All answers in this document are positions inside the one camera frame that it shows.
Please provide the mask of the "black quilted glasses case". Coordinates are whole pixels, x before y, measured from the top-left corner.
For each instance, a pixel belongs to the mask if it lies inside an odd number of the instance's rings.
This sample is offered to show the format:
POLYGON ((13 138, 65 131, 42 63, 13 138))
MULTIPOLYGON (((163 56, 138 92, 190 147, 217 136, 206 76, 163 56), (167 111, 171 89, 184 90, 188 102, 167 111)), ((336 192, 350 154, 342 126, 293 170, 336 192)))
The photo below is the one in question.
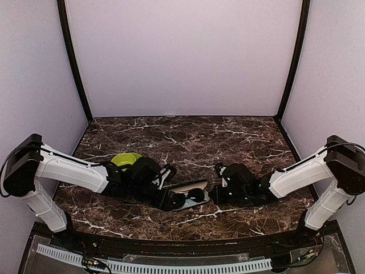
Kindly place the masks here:
POLYGON ((195 180, 184 185, 169 189, 163 198, 161 209, 164 211, 181 211, 200 206, 210 200, 205 179, 195 180))

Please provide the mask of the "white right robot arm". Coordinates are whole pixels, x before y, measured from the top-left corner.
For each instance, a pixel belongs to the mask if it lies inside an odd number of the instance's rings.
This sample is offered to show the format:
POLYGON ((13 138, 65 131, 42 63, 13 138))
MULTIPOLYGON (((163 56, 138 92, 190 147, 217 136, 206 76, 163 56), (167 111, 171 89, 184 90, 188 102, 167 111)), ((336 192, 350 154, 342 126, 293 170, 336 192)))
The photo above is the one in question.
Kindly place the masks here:
POLYGON ((291 243, 297 248, 311 241, 313 231, 322 228, 344 203, 364 193, 364 148, 336 135, 328 137, 326 145, 311 156, 259 179, 240 163, 218 163, 215 170, 222 183, 210 191, 209 197, 216 205, 267 205, 321 180, 330 180, 324 193, 304 213, 302 226, 291 234, 291 243))

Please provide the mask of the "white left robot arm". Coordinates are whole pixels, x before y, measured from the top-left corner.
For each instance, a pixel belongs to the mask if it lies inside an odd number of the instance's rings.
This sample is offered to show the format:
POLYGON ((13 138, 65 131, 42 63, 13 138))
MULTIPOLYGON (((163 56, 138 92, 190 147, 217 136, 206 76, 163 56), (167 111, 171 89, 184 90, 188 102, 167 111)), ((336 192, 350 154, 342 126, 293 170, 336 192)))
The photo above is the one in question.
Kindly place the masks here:
POLYGON ((141 196, 164 202, 168 193, 163 184, 170 181, 176 169, 170 164, 160 167, 154 160, 139 157, 132 164, 117 166, 113 162, 92 163, 66 155, 32 134, 6 157, 1 167, 1 196, 18 197, 41 218, 68 249, 80 245, 80 235, 72 230, 70 217, 60 209, 40 183, 53 179, 88 189, 94 193, 125 198, 141 196))

